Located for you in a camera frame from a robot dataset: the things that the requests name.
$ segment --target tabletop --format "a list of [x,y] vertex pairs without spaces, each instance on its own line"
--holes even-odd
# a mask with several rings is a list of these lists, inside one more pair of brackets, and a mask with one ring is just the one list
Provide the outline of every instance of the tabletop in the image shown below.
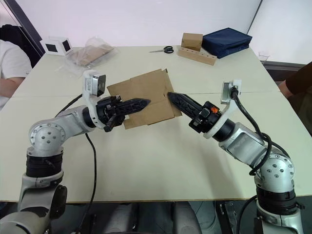
[[[220,94],[190,97],[223,108]],[[52,118],[72,98],[14,97],[0,112],[0,200],[19,198],[31,125]],[[241,101],[261,131],[293,159],[296,194],[312,195],[307,176],[312,165],[312,139],[288,101],[280,92],[242,93]],[[231,119],[252,129],[239,111]],[[255,195],[250,168],[225,153],[215,140],[191,129],[189,121],[183,115],[129,130],[119,126],[110,133],[100,129],[91,132],[97,149],[95,201],[242,199]],[[63,146],[62,184],[68,188],[67,202],[88,202],[94,176],[92,148],[84,135],[70,138]]]
[[[274,81],[251,49],[222,59],[214,66],[177,55],[175,52],[149,53],[163,46],[117,47],[118,53],[93,69],[106,74],[106,84],[168,69],[175,90],[185,94],[220,93],[225,80],[241,79],[242,92],[278,92]],[[69,73],[64,57],[44,55],[15,92],[14,97],[77,96],[82,91],[82,77]]]

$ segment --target cardboard box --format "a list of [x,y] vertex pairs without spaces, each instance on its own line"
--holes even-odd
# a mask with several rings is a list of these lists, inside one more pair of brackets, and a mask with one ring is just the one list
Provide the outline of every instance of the cardboard box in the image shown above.
[[181,46],[191,50],[200,51],[202,42],[202,34],[183,33]]
[[184,48],[184,47],[179,48],[178,55],[182,57],[186,57],[188,59],[198,61],[198,62],[210,64],[212,66],[215,64],[215,61],[217,59],[217,57],[214,55],[202,53],[202,52],[191,50],[191,49]]
[[123,101],[146,98],[150,104],[142,111],[129,115],[124,121],[125,129],[149,125],[181,116],[181,112],[167,97],[173,92],[167,69],[156,70],[107,87],[110,95],[120,95]]

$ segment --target cardboard flap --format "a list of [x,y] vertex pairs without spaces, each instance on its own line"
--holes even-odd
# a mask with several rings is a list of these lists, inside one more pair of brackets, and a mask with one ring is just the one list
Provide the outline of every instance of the cardboard flap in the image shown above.
[[151,100],[150,104],[142,111],[129,115],[129,119],[124,121],[126,129],[149,125],[182,115],[167,97],[168,92],[174,91],[167,69],[145,73],[110,85],[107,89],[110,95],[120,95],[123,101],[133,98]]

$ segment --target white bracket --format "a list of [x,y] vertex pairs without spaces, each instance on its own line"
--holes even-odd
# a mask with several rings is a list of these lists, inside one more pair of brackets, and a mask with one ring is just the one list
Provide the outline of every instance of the white bracket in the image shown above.
[[232,112],[238,109],[235,101],[230,98],[231,89],[236,87],[238,90],[238,96],[240,96],[240,89],[242,86],[241,79],[234,79],[233,81],[225,81],[223,82],[222,93],[221,93],[221,104],[226,104],[226,107],[223,109],[221,117],[215,123],[215,125],[206,133],[204,133],[204,137],[209,139],[213,137],[220,128],[224,125],[225,121],[230,117]]
[[98,90],[102,90],[104,93],[105,81],[106,76],[101,76],[96,70],[88,70],[83,73],[82,96],[87,103],[93,124],[100,129],[103,129],[105,124],[103,124],[98,118],[96,105],[102,98],[101,96],[98,97],[97,94]]

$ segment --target small cardboard box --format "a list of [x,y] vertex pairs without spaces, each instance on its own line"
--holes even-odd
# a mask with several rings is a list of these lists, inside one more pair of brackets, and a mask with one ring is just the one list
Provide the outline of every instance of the small cardboard box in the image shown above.
[[202,34],[183,33],[181,46],[191,50],[200,51],[202,42]]
[[110,95],[120,95],[123,101],[133,98],[151,100],[142,111],[129,115],[124,121],[125,129],[149,125],[181,116],[181,112],[167,97],[173,88],[167,69],[156,70],[107,87]]

